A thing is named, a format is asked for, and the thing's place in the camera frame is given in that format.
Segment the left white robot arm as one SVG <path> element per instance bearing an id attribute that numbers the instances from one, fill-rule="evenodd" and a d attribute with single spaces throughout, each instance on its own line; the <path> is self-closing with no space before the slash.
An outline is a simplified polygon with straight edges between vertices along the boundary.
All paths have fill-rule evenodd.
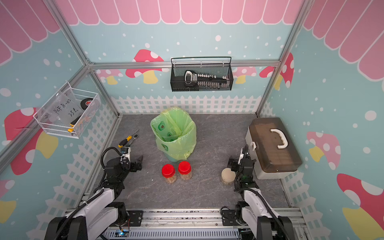
<path id="1" fill-rule="evenodd" d="M 131 227 L 139 227 L 143 211 L 128 211 L 125 203 L 116 198 L 125 188 L 124 181 L 129 173 L 142 169 L 143 157 L 131 161 L 130 147 L 121 150 L 112 148 L 119 157 L 104 162 L 102 153 L 103 177 L 94 194 L 64 217 L 52 219 L 47 227 L 46 240 L 95 240 L 105 239 L 108 227 L 118 227 L 119 236 L 127 237 Z"/>

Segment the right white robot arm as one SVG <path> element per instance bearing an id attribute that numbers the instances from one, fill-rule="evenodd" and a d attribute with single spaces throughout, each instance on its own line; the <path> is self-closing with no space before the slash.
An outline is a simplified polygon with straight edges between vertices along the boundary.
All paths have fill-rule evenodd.
<path id="1" fill-rule="evenodd" d="M 294 240 L 295 231 L 288 217 L 279 215 L 263 197 L 259 186 L 253 179 L 256 160 L 249 154 L 245 145 L 239 159 L 229 159 L 228 167 L 235 172 L 234 191 L 241 195 L 242 201 L 236 205 L 236 220 L 247 225 L 256 240 Z"/>

